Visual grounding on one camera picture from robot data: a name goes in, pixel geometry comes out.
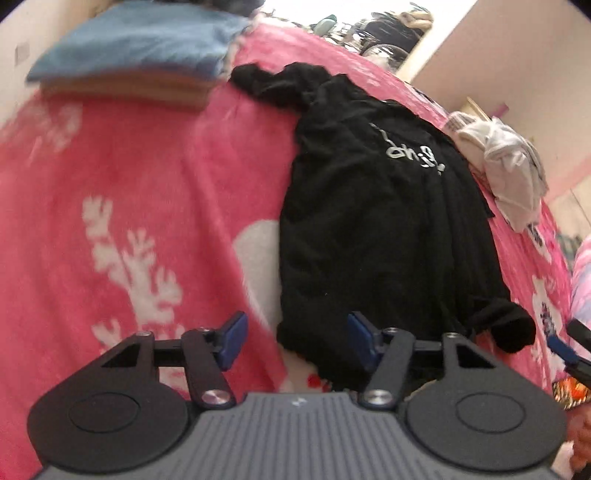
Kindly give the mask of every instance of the blue towel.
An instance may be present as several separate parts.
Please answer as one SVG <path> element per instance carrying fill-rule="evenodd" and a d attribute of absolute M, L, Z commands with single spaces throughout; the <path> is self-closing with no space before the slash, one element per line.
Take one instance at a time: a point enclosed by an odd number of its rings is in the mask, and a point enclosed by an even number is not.
<path fill-rule="evenodd" d="M 129 70 L 215 80 L 247 18 L 192 4 L 129 0 L 88 21 L 46 52 L 29 82 Z"/>

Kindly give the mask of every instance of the white wall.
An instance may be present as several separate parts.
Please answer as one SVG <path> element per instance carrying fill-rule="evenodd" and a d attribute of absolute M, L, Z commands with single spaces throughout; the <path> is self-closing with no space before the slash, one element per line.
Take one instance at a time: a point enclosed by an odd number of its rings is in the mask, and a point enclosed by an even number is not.
<path fill-rule="evenodd" d="M 591 21 L 567 0 L 478 0 L 412 83 L 452 111 L 471 96 L 534 140 L 549 201 L 591 173 Z"/>
<path fill-rule="evenodd" d="M 408 83 L 413 83 L 443 41 L 452 33 L 466 16 L 477 0 L 455 0 L 429 4 L 433 14 L 433 27 L 412 50 L 406 61 L 396 72 L 396 76 Z"/>
<path fill-rule="evenodd" d="M 0 23 L 0 125 L 34 91 L 25 87 L 33 63 L 61 36 L 107 0 L 25 0 Z M 15 49 L 28 44 L 28 58 L 15 65 Z"/>
<path fill-rule="evenodd" d="M 556 198 L 550 210 L 565 235 L 591 235 L 591 176 Z"/>

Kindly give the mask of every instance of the gray ridged plate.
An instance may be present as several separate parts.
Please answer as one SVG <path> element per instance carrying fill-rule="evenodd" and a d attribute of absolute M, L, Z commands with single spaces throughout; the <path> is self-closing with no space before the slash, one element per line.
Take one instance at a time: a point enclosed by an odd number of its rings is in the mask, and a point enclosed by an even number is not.
<path fill-rule="evenodd" d="M 393 415 L 363 410 L 347 394 L 331 393 L 250 394 L 239 407 L 202 415 L 177 449 L 137 470 L 97 477 L 50 467 L 37 478 L 465 480 L 494 477 L 440 463 L 406 437 Z M 558 478 L 549 468 L 498 477 Z"/>

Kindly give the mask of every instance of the pink bedsheet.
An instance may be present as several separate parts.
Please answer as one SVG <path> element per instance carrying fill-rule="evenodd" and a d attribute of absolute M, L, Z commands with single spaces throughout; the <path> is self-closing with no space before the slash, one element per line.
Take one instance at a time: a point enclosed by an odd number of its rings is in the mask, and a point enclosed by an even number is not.
<path fill-rule="evenodd" d="M 391 74 L 298 29 L 260 26 L 236 61 L 273 71 L 294 61 L 322 64 L 437 126 L 445 119 Z M 290 387 L 273 332 L 277 220 L 296 121 L 223 85 L 200 115 L 36 97 L 4 127 L 0 478 L 24 480 L 39 467 L 25 428 L 33 402 L 137 330 L 173 338 L 245 310 L 249 338 L 228 373 L 232 388 L 240 396 Z M 495 353 L 549 390 L 560 364 L 545 348 L 543 326 L 562 331 L 570 298 L 554 222 L 544 208 L 540 246 L 501 215 L 492 229 L 506 282 L 540 325 L 533 348 Z M 495 351 L 486 336 L 480 342 Z M 183 387 L 178 371 L 163 381 Z M 304 381 L 322 387 L 313 375 Z"/>

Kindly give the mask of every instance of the black sleeve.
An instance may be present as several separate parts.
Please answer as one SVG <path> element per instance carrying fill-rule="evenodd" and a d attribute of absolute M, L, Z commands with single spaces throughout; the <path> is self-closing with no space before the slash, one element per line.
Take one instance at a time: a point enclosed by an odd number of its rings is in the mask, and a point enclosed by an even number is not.
<path fill-rule="evenodd" d="M 320 86 L 331 78 L 324 67 L 317 65 L 292 63 L 272 74 L 249 64 L 236 67 L 230 81 L 257 100 L 305 112 Z"/>

